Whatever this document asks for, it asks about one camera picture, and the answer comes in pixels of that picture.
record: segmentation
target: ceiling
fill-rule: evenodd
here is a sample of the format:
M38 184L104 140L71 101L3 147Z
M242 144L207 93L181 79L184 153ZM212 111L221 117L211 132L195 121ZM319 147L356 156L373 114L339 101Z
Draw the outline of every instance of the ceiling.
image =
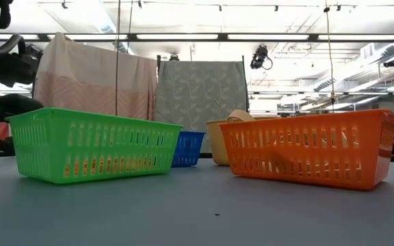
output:
M337 2L341 5L337 11ZM326 33L325 0L156 0L121 1L120 32L128 33ZM394 0L328 1L331 33L394 33ZM14 0L12 24L3 33L98 33L99 22L118 26L118 0ZM87 43L114 49L111 43ZM44 49L47 43L35 43ZM274 66L251 70L248 64L259 43L238 42L138 42L130 49L139 56L181 60L241 61L245 59L249 90L302 91L329 73L328 44L267 43ZM344 70L367 43L331 44L335 70ZM366 67L356 77L362 84L378 77L378 68ZM282 96L269 96L279 99ZM265 107L269 100L259 102Z

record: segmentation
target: gray curtain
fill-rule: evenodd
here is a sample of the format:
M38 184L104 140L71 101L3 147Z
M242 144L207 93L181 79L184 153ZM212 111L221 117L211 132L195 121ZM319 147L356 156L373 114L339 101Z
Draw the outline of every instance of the gray curtain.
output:
M222 120L234 110L247 110L246 80L241 61L163 61L155 120L206 132L206 122ZM208 135L201 152L211 152Z

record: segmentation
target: table surface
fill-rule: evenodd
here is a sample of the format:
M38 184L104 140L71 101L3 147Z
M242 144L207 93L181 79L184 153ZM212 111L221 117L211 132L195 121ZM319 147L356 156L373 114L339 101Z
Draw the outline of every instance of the table surface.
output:
M0 245L394 245L394 163L372 192L169 174L56 185L0 158Z

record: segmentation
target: curtain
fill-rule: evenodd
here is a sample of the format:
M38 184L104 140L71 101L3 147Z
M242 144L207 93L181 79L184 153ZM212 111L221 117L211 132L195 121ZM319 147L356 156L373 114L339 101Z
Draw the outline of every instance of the curtain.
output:
M116 81L116 52L57 33L40 61L34 98L45 107L153 120L156 69L156 60L120 53Z
M155 120L206 132L206 123L235 109L247 110L244 65L240 61L163 61L155 104ZM201 152L211 152L208 135Z

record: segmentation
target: blue plastic basket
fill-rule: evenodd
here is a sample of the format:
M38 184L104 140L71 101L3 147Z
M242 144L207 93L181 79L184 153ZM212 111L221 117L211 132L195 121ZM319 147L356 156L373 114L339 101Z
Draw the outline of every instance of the blue plastic basket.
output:
M203 136L205 133L181 131L171 167L187 167L197 164Z

